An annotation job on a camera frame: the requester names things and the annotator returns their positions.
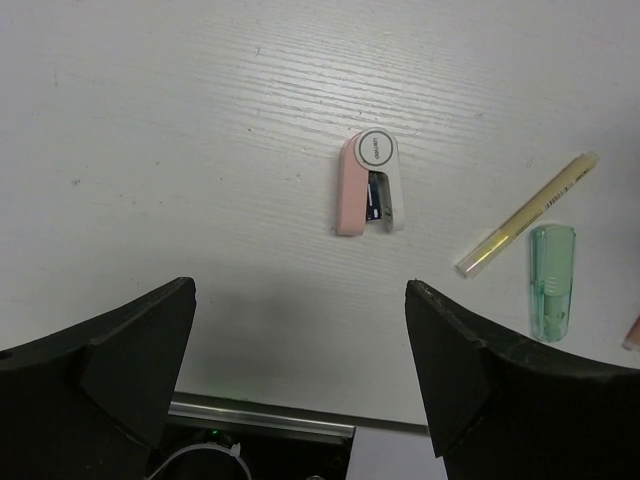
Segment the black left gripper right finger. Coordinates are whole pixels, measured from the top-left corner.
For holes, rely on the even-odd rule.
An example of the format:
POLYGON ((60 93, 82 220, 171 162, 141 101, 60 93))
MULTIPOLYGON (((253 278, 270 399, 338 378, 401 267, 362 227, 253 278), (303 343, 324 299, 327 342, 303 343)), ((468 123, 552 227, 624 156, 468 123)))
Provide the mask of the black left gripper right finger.
POLYGON ((635 479, 639 373, 534 341, 428 284, 406 325, 435 454, 451 479, 635 479))

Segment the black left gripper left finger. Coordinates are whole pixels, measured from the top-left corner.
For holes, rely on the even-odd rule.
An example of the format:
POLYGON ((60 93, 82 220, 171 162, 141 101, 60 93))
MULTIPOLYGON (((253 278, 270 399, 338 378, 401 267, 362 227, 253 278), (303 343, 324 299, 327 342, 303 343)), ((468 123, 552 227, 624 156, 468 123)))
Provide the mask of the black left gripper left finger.
POLYGON ((193 279, 1 353, 4 479, 141 479, 190 336, 193 279))

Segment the pink white mini stapler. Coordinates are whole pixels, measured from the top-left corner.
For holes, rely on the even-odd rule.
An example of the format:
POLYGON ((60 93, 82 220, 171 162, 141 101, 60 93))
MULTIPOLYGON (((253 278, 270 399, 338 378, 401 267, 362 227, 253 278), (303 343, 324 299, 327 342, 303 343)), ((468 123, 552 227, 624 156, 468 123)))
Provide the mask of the pink white mini stapler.
POLYGON ((341 149, 335 230, 339 236, 360 236, 375 221, 388 232, 405 225, 399 147, 381 127, 357 133, 341 149))

